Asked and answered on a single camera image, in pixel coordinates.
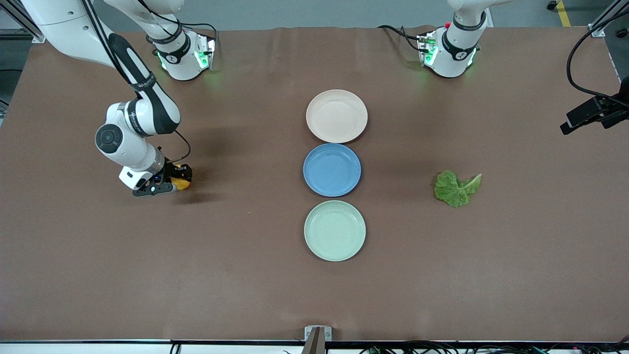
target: brown table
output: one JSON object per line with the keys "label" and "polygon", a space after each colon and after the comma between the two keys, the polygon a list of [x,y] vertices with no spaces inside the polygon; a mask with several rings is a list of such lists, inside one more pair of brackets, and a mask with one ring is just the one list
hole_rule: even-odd
{"label": "brown table", "polygon": [[[583,28],[490,28],[475,64],[442,79],[384,30],[221,34],[215,72],[169,79],[125,36],[182,111],[190,189],[134,198],[94,147],[108,105],[133,97],[114,70],[32,48],[0,129],[0,338],[614,341],[629,332],[629,124],[564,137],[588,99],[565,79]],[[577,82],[618,80],[602,40]],[[327,198],[301,166],[321,142],[305,111],[350,90],[369,124],[348,144],[358,187],[340,198],[367,240],[315,257],[308,212]],[[176,135],[152,137],[168,156]],[[444,169],[483,174],[472,203],[434,199]]]}

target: light green plate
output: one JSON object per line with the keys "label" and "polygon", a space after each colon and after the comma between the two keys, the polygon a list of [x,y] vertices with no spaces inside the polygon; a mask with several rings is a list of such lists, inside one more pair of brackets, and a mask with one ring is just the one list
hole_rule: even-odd
{"label": "light green plate", "polygon": [[366,234],[360,212],[340,200],[329,200],[314,207],[304,225],[310,250],[332,262],[347,260],[358,253]]}

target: green led light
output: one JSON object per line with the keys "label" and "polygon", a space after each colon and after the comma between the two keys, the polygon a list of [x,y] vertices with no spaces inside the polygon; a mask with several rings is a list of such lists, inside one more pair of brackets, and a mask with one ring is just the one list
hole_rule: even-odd
{"label": "green led light", "polygon": [[433,46],[432,49],[430,49],[430,51],[428,53],[426,53],[426,60],[425,60],[425,64],[430,66],[435,62],[435,57],[438,54],[438,50],[437,50],[437,46]]}
{"label": "green led light", "polygon": [[201,52],[201,53],[199,53],[199,52],[195,52],[195,54],[196,54],[196,57],[197,57],[197,61],[199,62],[199,66],[200,66],[202,69],[207,68],[207,67],[208,67],[208,65],[209,65],[209,64],[208,64],[208,56],[207,56],[207,55],[205,55],[205,54],[203,54],[202,52]]}

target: green leaf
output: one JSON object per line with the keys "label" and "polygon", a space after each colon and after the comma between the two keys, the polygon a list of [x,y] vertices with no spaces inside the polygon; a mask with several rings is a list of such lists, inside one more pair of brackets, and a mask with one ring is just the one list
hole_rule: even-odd
{"label": "green leaf", "polygon": [[469,195],[476,193],[481,185],[481,175],[463,182],[452,171],[444,171],[437,176],[435,196],[453,208],[462,207],[470,202]]}

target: wire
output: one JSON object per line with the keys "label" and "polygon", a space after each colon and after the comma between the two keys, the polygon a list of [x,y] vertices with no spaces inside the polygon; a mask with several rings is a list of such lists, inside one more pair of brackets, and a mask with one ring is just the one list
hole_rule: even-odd
{"label": "wire", "polygon": [[170,347],[170,354],[179,354],[180,352],[181,352],[181,343],[173,343],[172,346]]}
{"label": "wire", "polygon": [[608,95],[606,95],[604,93],[600,93],[600,92],[597,92],[597,91],[594,91],[594,90],[591,90],[591,89],[583,88],[582,86],[580,86],[577,83],[575,83],[574,80],[572,79],[572,57],[574,56],[574,53],[577,51],[577,49],[579,48],[581,43],[583,43],[594,31],[596,31],[596,30],[598,30],[600,28],[605,27],[609,22],[612,22],[613,20],[615,20],[615,19],[617,19],[619,17],[622,17],[622,16],[624,16],[626,14],[629,14],[629,10],[625,10],[625,11],[622,11],[620,13],[617,13],[614,16],[608,18],[607,20],[599,23],[598,25],[592,27],[589,31],[587,31],[587,33],[583,37],[581,37],[581,39],[579,39],[579,41],[574,45],[574,48],[572,48],[572,50],[570,51],[570,54],[568,55],[568,61],[566,62],[566,65],[565,65],[565,71],[566,71],[566,74],[568,76],[568,82],[570,82],[570,85],[572,85],[572,87],[578,89],[579,91],[585,92],[587,94],[593,94],[595,96],[604,97],[604,98],[607,98],[608,100],[611,100],[611,101],[614,101],[616,103],[619,103],[619,104],[621,104],[621,105],[623,105],[625,107],[629,107],[629,103],[627,103],[627,102],[623,102],[623,101],[618,100],[618,99],[616,99],[614,97],[608,96]]}
{"label": "wire", "polygon": [[186,157],[190,156],[190,152],[192,152],[192,147],[190,146],[190,143],[188,142],[188,140],[186,140],[186,138],[183,135],[181,135],[181,133],[178,132],[177,130],[175,130],[175,133],[177,133],[177,135],[179,135],[179,137],[184,142],[186,142],[186,145],[188,145],[188,152],[185,155],[183,155],[182,157],[180,157],[179,159],[168,160],[169,163],[176,163],[178,161],[181,161],[181,160],[185,159]]}
{"label": "wire", "polygon": [[[397,28],[395,28],[393,26],[382,25],[382,26],[378,26],[378,28],[385,28],[387,30],[392,30],[393,32],[397,33],[398,35],[405,36],[408,39],[417,39],[417,36],[414,37],[414,36],[411,36],[411,35],[407,35],[407,34],[403,33],[402,31],[398,30]],[[420,33],[420,34],[418,34],[418,36],[425,35],[426,33],[428,33],[428,32]]]}
{"label": "wire", "polygon": [[[209,26],[214,31],[214,33],[216,35],[216,40],[218,40],[218,30],[216,29],[216,27],[210,25],[209,23],[185,23],[185,22],[181,22],[179,20],[173,21],[170,18],[166,18],[166,17],[162,16],[161,14],[158,14],[155,11],[153,11],[151,8],[149,8],[147,6],[147,4],[144,2],[144,0],[138,0],[138,2],[142,6],[144,6],[144,8],[147,9],[148,12],[150,12],[152,15],[157,16],[157,17],[161,18],[162,20],[166,20],[166,21],[169,21],[169,22],[172,22],[172,23],[177,23],[178,25],[182,25],[182,26],[184,26],[186,28],[189,28],[189,29],[192,29],[190,26]],[[164,29],[163,27],[162,27],[162,29],[164,30],[164,32],[168,33],[170,36],[173,35],[173,34],[169,33],[168,31],[166,31],[166,29]]]}
{"label": "wire", "polygon": [[[168,20],[167,18],[162,17],[162,15],[160,15],[160,14],[156,13],[156,12],[155,12],[155,11],[153,11],[151,8],[149,8],[149,7],[148,7],[148,5],[144,2],[144,0],[138,0],[138,2],[140,3],[140,5],[144,6],[144,8],[145,8],[145,9],[147,9],[147,10],[148,10],[148,12],[149,12],[150,14],[152,14],[152,15],[153,15],[153,17],[154,17],[154,18],[155,18],[155,16],[159,16],[160,18],[163,18],[163,19],[165,19],[165,20]],[[162,24],[161,24],[161,23],[159,23],[159,21],[157,21],[157,19],[155,19],[155,22],[157,22],[157,25],[158,25],[158,26],[159,26],[159,27],[160,27],[160,28],[161,28],[164,32],[166,32],[166,34],[168,34],[168,35],[169,35],[169,36],[171,36],[171,37],[173,37],[173,36],[174,36],[174,34],[172,34],[171,32],[168,32],[168,31],[164,28],[164,26],[162,26]]]}
{"label": "wire", "polygon": [[105,40],[105,38],[103,37],[103,36],[105,36],[105,31],[103,29],[103,24],[98,19],[97,15],[96,15],[96,10],[94,9],[94,6],[92,5],[92,2],[88,1],[88,0],[81,0],[81,3],[83,4],[83,7],[85,8],[85,10],[87,12],[87,17],[89,18],[89,21],[92,23],[92,26],[94,27],[94,31],[96,32],[96,35],[98,36],[98,39],[101,41],[101,44],[103,45],[103,49],[105,50],[105,53],[107,54],[107,56],[111,60],[112,65],[118,71],[120,76],[122,76],[123,79],[128,84],[131,84],[131,81],[126,76],[125,72],[122,70],[122,66],[120,65],[120,62],[118,61],[118,58],[115,56],[115,54],[113,53],[113,50],[109,46],[109,42],[107,40]]}
{"label": "wire", "polygon": [[417,50],[418,52],[428,53],[428,49],[422,49],[422,48],[415,47],[415,46],[411,43],[411,40],[410,40],[410,39],[408,39],[408,36],[407,36],[407,34],[406,34],[406,31],[404,31],[404,26],[402,26],[402,27],[401,27],[401,29],[402,29],[402,34],[404,35],[404,38],[405,38],[405,39],[406,39],[406,41],[408,42],[408,45],[410,45],[410,46],[411,46],[411,48],[413,48],[413,49]]}
{"label": "wire", "polygon": [[378,26],[378,28],[385,28],[387,30],[392,30],[393,32],[397,33],[398,35],[401,35],[402,37],[404,37],[404,39],[406,39],[406,42],[408,43],[408,45],[411,46],[411,48],[417,50],[418,52],[428,53],[427,49],[422,49],[422,48],[419,48],[419,47],[415,47],[413,45],[413,43],[411,43],[411,39],[417,40],[417,36],[425,35],[427,32],[420,33],[417,36],[411,36],[411,35],[407,35],[406,34],[406,30],[404,30],[404,26],[402,26],[399,30],[396,29],[395,27],[392,27],[392,26],[389,26],[389,25]]}

